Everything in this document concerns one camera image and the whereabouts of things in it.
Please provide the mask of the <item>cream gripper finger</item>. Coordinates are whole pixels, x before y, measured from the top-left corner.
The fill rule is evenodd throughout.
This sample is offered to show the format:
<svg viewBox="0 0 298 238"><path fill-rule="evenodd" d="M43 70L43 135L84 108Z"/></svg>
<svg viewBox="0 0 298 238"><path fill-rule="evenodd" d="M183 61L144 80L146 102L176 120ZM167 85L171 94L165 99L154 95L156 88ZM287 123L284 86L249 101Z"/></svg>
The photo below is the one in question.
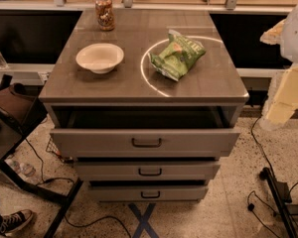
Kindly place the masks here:
<svg viewBox="0 0 298 238"><path fill-rule="evenodd" d="M271 79L259 125L264 130L281 128L298 109L298 63Z"/></svg>
<svg viewBox="0 0 298 238"><path fill-rule="evenodd" d="M281 41L281 33L284 26L284 20L278 22L275 26L264 32L260 41L268 45L279 45Z"/></svg>

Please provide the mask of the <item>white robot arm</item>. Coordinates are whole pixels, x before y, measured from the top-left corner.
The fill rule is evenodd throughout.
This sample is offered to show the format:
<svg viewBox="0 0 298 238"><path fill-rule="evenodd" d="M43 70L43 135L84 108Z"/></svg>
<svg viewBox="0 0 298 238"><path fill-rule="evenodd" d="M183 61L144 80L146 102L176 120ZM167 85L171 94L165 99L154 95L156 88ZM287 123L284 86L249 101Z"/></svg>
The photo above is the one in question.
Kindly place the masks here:
<svg viewBox="0 0 298 238"><path fill-rule="evenodd" d="M281 55L292 62L285 71L273 76L268 88L259 124L272 131L281 128L298 109L298 4L286 19L264 32L260 40L279 45Z"/></svg>

